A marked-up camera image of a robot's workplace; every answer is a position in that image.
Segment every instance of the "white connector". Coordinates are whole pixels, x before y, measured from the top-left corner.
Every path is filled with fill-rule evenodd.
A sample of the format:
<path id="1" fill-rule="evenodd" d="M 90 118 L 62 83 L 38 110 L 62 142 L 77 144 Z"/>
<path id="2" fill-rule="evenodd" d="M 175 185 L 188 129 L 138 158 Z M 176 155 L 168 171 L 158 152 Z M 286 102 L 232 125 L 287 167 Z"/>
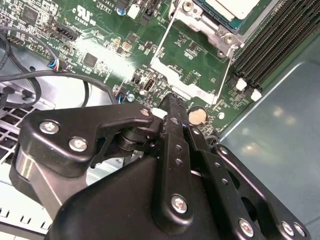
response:
<path id="1" fill-rule="evenodd" d="M 256 102 L 256 101 L 258 101 L 260 98 L 262 98 L 261 92 L 259 92 L 257 89 L 254 89 L 254 90 L 253 90 L 253 93 L 252 93 L 252 95 L 251 95 L 251 99 Z"/>
<path id="2" fill-rule="evenodd" d="M 235 88 L 238 89 L 239 91 L 243 91 L 246 86 L 247 86 L 246 81 L 242 77 L 240 77 L 238 79 L 237 84 L 235 85 Z"/>

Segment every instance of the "silver screw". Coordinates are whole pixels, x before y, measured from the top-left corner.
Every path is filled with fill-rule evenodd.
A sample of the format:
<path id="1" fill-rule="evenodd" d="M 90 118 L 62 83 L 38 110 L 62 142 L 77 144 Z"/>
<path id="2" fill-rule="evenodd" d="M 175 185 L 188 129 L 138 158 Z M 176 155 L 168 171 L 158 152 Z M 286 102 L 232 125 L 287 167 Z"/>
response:
<path id="1" fill-rule="evenodd" d="M 185 1 L 182 5 L 183 10 L 185 10 L 187 13 L 191 12 L 192 9 L 194 9 L 194 3 L 192 1 Z"/>
<path id="2" fill-rule="evenodd" d="M 59 132 L 59 126 L 53 121 L 44 121 L 39 126 L 41 132 L 45 134 L 56 134 Z"/>
<path id="3" fill-rule="evenodd" d="M 223 154 L 227 155 L 228 154 L 228 151 L 224 148 L 224 147 L 220 147 L 220 150 Z"/>
<path id="4" fill-rule="evenodd" d="M 126 96 L 126 99 L 128 100 L 128 102 L 132 103 L 136 99 L 136 97 L 135 97 L 135 95 L 130 93 L 130 94 L 128 94 L 128 96 Z"/>
<path id="5" fill-rule="evenodd" d="M 289 234 L 290 236 L 294 236 L 295 235 L 295 233 L 292 230 L 292 228 L 290 227 L 290 225 L 288 223 L 286 223 L 285 221 L 282 222 L 282 227 L 285 230 L 285 232 L 287 234 Z"/>
<path id="6" fill-rule="evenodd" d="M 294 223 L 293 226 L 295 227 L 295 229 L 298 231 L 298 233 L 300 233 L 303 237 L 306 236 L 305 231 L 302 229 L 302 227 L 300 227 L 297 223 Z"/>
<path id="7" fill-rule="evenodd" d="M 74 137 L 69 141 L 69 147 L 76 152 L 83 152 L 88 148 L 86 140 L 81 137 Z"/>
<path id="8" fill-rule="evenodd" d="M 141 112 L 143 115 L 145 115 L 145 116 L 149 116 L 149 115 L 150 115 L 147 109 L 143 109 L 143 108 L 142 108 L 142 109 L 140 110 L 140 112 Z"/>
<path id="9" fill-rule="evenodd" d="M 171 122 L 173 122 L 174 124 L 179 125 L 179 120 L 176 119 L 175 117 L 170 118 Z"/>
<path id="10" fill-rule="evenodd" d="M 218 51 L 218 57 L 219 58 L 224 58 L 224 57 L 226 57 L 225 55 L 224 55 L 224 53 L 222 52 L 222 51 Z"/>
<path id="11" fill-rule="evenodd" d="M 186 201 L 178 195 L 174 195 L 171 198 L 171 204 L 174 210 L 176 210 L 180 214 L 184 214 L 188 209 Z"/>
<path id="12" fill-rule="evenodd" d="M 250 238 L 254 236 L 254 229 L 247 220 L 240 218 L 239 226 L 245 235 L 247 235 Z"/>
<path id="13" fill-rule="evenodd" d="M 196 128 L 192 129 L 192 131 L 195 133 L 195 134 L 200 134 L 200 131 Z"/>
<path id="14" fill-rule="evenodd" d="M 224 41 L 225 41 L 226 44 L 232 44 L 232 40 L 233 40 L 233 38 L 232 38 L 231 35 L 226 36 L 226 37 L 224 38 Z"/>

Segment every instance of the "gray metal panel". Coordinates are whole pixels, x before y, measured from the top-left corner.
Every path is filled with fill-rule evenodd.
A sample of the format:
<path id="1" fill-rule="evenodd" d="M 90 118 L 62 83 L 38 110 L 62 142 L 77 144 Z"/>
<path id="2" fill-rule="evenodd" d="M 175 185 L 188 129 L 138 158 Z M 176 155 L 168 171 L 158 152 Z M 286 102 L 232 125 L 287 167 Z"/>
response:
<path id="1" fill-rule="evenodd" d="M 273 85 L 222 143 L 320 239 L 320 38 Z"/>

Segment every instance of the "black cable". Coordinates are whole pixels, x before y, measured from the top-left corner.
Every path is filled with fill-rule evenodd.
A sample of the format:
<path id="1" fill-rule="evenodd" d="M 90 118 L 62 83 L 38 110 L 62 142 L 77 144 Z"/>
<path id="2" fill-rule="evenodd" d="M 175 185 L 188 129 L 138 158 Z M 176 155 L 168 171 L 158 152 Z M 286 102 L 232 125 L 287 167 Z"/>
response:
<path id="1" fill-rule="evenodd" d="M 56 72 L 54 70 L 41 70 L 41 71 L 33 71 L 28 73 L 12 74 L 12 75 L 0 76 L 0 83 L 20 80 L 20 79 L 38 78 L 38 77 L 47 77 L 47 76 L 68 77 L 68 78 L 74 78 L 74 79 L 85 81 L 99 88 L 100 90 L 106 92 L 109 95 L 112 104 L 118 104 L 118 101 L 110 87 L 103 84 L 101 81 L 96 80 L 93 77 L 86 76 L 86 75 L 79 75 L 71 72 Z"/>
<path id="2" fill-rule="evenodd" d="M 0 39 L 3 41 L 4 46 L 5 46 L 4 55 L 3 55 L 2 59 L 0 60 L 0 70 L 1 70 L 4 68 L 5 64 L 8 61 L 8 57 L 9 57 L 11 48 L 10 48 L 10 44 L 9 44 L 7 38 L 3 34 L 0 34 Z"/>
<path id="3" fill-rule="evenodd" d="M 13 63 L 13 65 L 21 72 L 21 73 L 29 73 L 30 71 L 28 71 L 16 58 L 15 54 L 13 53 L 12 50 L 10 50 L 10 54 L 9 54 L 9 59 L 10 61 Z M 27 80 L 29 81 L 29 83 L 31 84 L 33 90 L 34 90 L 34 94 L 35 94 L 35 99 L 32 102 L 29 103 L 13 103 L 13 102 L 7 102 L 5 104 L 5 106 L 7 108 L 12 108 L 12 109 L 26 109 L 29 107 L 32 107 L 33 105 L 35 105 L 39 99 L 41 98 L 42 95 L 42 90 L 41 90 L 41 86 L 38 82 L 38 80 L 35 77 L 29 77 L 27 78 Z"/>
<path id="4" fill-rule="evenodd" d="M 0 26 L 0 32 L 4 31 L 12 31 L 12 32 L 17 32 L 17 33 L 22 33 L 24 35 L 27 35 L 28 37 L 36 40 L 38 43 L 40 43 L 50 54 L 54 59 L 58 59 L 57 55 L 51 50 L 51 48 L 45 44 L 40 38 L 37 36 L 31 34 L 30 32 L 27 32 L 26 30 L 16 28 L 14 26 Z"/>
<path id="5" fill-rule="evenodd" d="M 86 81 L 83 81 L 83 86 L 84 86 L 84 100 L 82 103 L 82 108 L 87 106 L 88 100 L 89 100 L 89 84 Z"/>

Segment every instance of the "motherboard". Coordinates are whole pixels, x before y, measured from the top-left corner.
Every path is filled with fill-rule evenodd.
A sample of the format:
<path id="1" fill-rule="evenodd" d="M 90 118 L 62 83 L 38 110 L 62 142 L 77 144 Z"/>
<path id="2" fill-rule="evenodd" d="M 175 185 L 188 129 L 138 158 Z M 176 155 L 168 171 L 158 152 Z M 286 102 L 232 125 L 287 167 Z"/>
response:
<path id="1" fill-rule="evenodd" d="M 320 16 L 315 0 L 0 0 L 0 6 L 1 26 L 38 36 L 64 71 L 102 81 L 119 104 L 156 108 L 176 92 L 205 135 L 219 134 L 261 98 L 317 36 Z M 7 38 L 52 60 L 22 33 Z M 164 67 L 152 65 L 155 57 Z"/>

